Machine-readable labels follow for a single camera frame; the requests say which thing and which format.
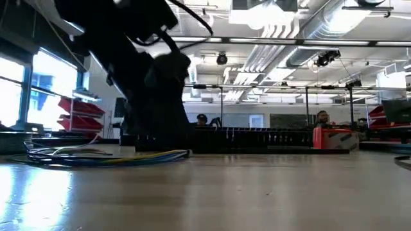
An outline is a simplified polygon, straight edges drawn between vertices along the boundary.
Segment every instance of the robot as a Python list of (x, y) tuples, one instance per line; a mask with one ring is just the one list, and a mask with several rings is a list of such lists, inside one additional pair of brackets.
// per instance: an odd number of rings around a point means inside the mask
[[(189, 8), (177, 0), (170, 2), (213, 34)], [(76, 52), (93, 53), (108, 72), (107, 83), (126, 98), (125, 132), (178, 139), (192, 131), (182, 104), (190, 59), (166, 33), (178, 20), (165, 0), (55, 0), (55, 6), (63, 20), (84, 29), (73, 40)], [(137, 52), (132, 43), (151, 46), (160, 39), (171, 52), (157, 58)]]

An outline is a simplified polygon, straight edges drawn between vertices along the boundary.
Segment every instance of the person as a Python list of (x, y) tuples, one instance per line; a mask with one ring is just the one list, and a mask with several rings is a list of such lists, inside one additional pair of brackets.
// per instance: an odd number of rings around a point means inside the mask
[(328, 126), (328, 113), (325, 110), (321, 110), (317, 113), (317, 124), (316, 126), (327, 127)]
[(207, 116), (204, 114), (199, 114), (197, 116), (197, 126), (207, 126)]

